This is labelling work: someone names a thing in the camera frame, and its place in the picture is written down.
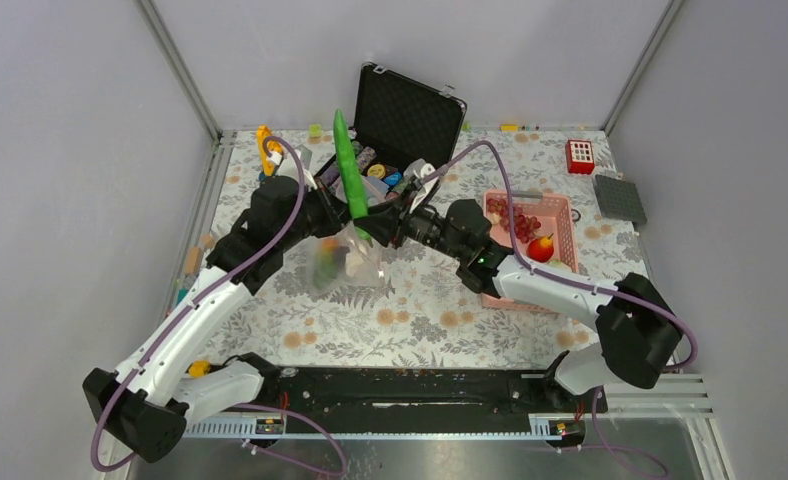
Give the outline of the small white toy dumpling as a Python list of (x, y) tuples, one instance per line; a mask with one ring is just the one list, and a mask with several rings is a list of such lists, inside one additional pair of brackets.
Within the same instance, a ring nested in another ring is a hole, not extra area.
[(365, 264), (365, 256), (361, 251), (349, 250), (345, 256), (344, 272), (348, 277), (355, 277)]

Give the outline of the clear pink zip top bag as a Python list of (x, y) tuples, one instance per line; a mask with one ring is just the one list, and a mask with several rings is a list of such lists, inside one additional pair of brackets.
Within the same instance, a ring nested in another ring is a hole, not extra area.
[[(312, 285), (312, 262), (314, 249), (323, 238), (335, 237), (340, 244), (336, 253), (338, 261), (338, 273), (335, 280), (323, 292), (317, 291)], [(381, 287), (386, 280), (386, 272), (382, 262), (383, 247), (370, 237), (370, 240), (363, 240), (359, 237), (356, 228), (352, 224), (341, 232), (323, 238), (313, 238), (306, 249), (306, 273), (307, 289), (312, 296), (322, 296), (329, 294), (340, 287)], [(345, 256), (349, 250), (361, 251), (365, 256), (365, 264), (360, 272), (353, 278), (348, 277), (344, 272)]]

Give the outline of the green orange toy mango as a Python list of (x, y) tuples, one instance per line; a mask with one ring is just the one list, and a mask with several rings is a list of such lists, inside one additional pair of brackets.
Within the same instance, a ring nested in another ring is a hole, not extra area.
[(327, 237), (313, 251), (312, 285), (319, 292), (326, 290), (337, 277), (336, 253), (339, 248), (339, 241), (335, 237)]

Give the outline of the green toy pepper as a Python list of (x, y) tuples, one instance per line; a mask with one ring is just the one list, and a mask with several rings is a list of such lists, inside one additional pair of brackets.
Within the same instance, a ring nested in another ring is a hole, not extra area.
[(368, 202), (356, 154), (348, 134), (348, 127), (340, 109), (335, 110), (333, 117), (333, 139), (336, 163), (351, 219), (359, 237), (363, 240), (370, 240), (370, 235), (358, 227), (358, 220), (368, 215)]

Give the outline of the red toy grape bunch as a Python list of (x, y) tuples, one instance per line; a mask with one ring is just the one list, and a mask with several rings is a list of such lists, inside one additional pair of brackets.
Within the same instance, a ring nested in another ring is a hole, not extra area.
[(510, 205), (505, 197), (489, 197), (485, 209), (489, 222), (506, 233), (511, 232), (511, 222), (514, 222), (515, 238), (523, 243), (534, 240), (541, 228), (538, 217), (528, 214), (524, 204)]

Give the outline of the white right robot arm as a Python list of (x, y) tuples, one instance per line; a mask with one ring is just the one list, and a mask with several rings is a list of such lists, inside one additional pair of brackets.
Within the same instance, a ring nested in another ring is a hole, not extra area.
[(492, 239), (492, 225), (474, 200), (453, 202), (445, 215), (393, 202), (356, 225), (383, 246), (413, 240), (457, 260), (457, 276), (477, 294), (542, 306), (595, 330), (597, 343), (551, 364), (543, 396), (553, 410), (567, 412), (583, 393), (609, 383), (653, 388), (684, 336), (647, 277), (595, 281), (526, 259)]

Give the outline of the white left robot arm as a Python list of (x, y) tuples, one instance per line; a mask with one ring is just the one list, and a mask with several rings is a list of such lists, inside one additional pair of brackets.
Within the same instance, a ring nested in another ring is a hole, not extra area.
[(157, 330), (115, 370), (96, 368), (85, 378), (83, 391), (97, 422), (94, 468), (116, 468), (100, 460), (104, 433), (133, 456), (155, 462), (189, 425), (238, 404), (258, 411), (279, 404), (285, 397), (277, 385), (279, 370), (257, 354), (243, 354), (198, 378), (188, 369), (215, 331), (282, 268), (286, 252), (308, 237), (340, 232), (349, 220), (347, 204), (322, 186), (283, 176), (264, 181)]

